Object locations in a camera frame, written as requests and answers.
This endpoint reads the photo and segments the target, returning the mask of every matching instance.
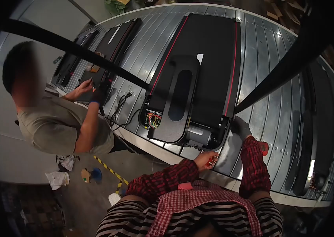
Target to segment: yellow and black tape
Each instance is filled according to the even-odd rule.
[[[106,169],[108,169],[112,174],[116,175],[117,178],[119,178],[119,180],[121,180],[122,182],[124,182],[126,185],[129,185],[129,182],[127,182],[124,178],[122,178],[119,174],[117,174],[116,172],[114,172],[109,166],[107,166],[105,163],[102,162],[102,160],[100,160],[98,157],[96,157],[95,155],[93,156],[100,164],[102,164]]]
[[[120,180],[120,182],[118,183],[117,185],[117,190],[116,190],[116,194],[119,194],[120,193],[120,188],[122,186],[122,180]]]

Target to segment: work glove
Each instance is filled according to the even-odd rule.
[[[89,103],[97,102],[100,104],[100,106],[103,106],[105,103],[105,99],[106,99],[106,94],[103,93],[99,88],[96,88],[93,91],[93,94],[91,96]]]
[[[249,125],[238,116],[234,118],[230,130],[238,134],[242,141],[244,141],[247,136],[251,135]]]

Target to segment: black and white stripes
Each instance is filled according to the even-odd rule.
[[[274,202],[263,198],[254,203],[264,236],[282,236],[282,218]],[[96,237],[144,236],[153,223],[158,201],[147,207],[139,201],[124,201],[110,209]],[[219,233],[251,236],[246,209],[236,202],[209,202],[172,216],[166,235],[184,235],[211,223]]]

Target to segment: black treadmill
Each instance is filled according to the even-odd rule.
[[[235,18],[183,17],[139,113],[149,138],[202,150],[223,145],[236,106],[240,44]]]
[[[98,30],[93,31],[92,28],[80,33],[74,42],[84,48],[89,48],[94,38],[97,36]],[[80,62],[80,58],[66,52],[63,55],[63,59],[60,61],[55,73],[51,79],[52,83],[65,87],[70,78],[72,77],[77,65]]]
[[[119,65],[141,23],[140,18],[135,18],[110,28],[97,46],[95,52],[101,53],[102,57]],[[114,77],[114,73],[103,68],[99,68],[97,72],[84,71],[80,79],[80,84],[92,78],[96,86],[100,86],[101,89],[109,94],[110,85]],[[88,104],[91,96],[92,92],[87,92],[82,94],[76,101]]]
[[[314,61],[303,72],[305,111],[301,117],[300,157],[288,174],[287,186],[304,196],[308,189],[321,190],[334,156],[334,95],[330,79]]]

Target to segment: red patterned sleeve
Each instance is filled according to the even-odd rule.
[[[180,183],[193,182],[199,172],[194,161],[183,159],[179,164],[172,165],[154,174],[144,174],[129,183],[126,195],[144,198],[150,204],[160,195],[178,189]]]
[[[243,175],[240,185],[240,196],[249,198],[256,191],[267,191],[271,189],[270,175],[259,142],[253,136],[245,139],[241,151]]]

